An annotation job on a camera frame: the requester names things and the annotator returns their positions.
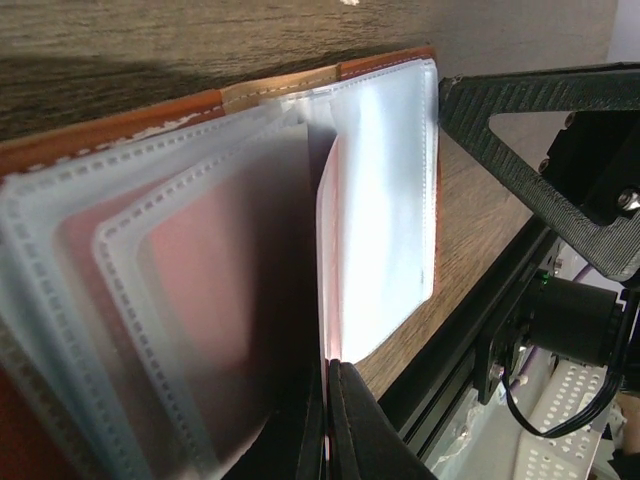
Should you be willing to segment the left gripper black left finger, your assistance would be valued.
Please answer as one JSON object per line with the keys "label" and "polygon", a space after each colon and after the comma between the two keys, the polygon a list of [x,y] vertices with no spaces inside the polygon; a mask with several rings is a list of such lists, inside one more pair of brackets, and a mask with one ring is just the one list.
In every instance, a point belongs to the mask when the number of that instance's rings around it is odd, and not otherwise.
{"label": "left gripper black left finger", "polygon": [[319,480],[326,477],[326,410],[324,363],[312,365],[306,380],[302,434],[295,479]]}

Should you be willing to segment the brown leather card holder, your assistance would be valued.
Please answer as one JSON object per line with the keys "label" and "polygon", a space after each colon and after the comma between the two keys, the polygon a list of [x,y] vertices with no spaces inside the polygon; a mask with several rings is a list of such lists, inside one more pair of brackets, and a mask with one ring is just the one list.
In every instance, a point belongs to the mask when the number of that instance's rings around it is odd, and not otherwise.
{"label": "brown leather card holder", "polygon": [[295,479],[323,361],[327,478],[319,183],[339,137],[355,365],[434,291],[437,84],[418,47],[4,143],[2,477]]}

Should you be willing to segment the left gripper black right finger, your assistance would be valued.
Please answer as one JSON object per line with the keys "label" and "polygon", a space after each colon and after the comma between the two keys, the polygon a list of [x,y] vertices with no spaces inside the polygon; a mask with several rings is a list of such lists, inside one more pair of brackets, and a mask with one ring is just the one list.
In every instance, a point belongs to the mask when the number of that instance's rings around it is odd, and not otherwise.
{"label": "left gripper black right finger", "polygon": [[327,380],[331,479],[435,477],[397,435],[353,364],[332,360]]}

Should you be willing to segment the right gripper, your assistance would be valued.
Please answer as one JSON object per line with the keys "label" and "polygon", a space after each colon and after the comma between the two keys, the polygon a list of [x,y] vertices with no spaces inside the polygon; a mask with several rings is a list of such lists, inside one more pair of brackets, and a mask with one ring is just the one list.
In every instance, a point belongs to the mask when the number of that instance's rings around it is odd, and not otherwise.
{"label": "right gripper", "polygon": [[[639,275],[639,66],[444,79],[441,128],[607,278]],[[490,128],[497,115],[567,112],[540,170]]]}

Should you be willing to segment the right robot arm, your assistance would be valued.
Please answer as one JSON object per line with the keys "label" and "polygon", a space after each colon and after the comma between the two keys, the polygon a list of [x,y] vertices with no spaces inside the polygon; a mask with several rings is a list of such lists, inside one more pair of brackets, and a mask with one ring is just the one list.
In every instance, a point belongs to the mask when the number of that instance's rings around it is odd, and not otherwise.
{"label": "right robot arm", "polygon": [[[604,277],[639,287],[639,68],[444,79],[441,128]],[[491,130],[493,117],[566,112],[540,170]],[[552,280],[531,285],[521,317],[539,347],[639,382],[637,301]]]}

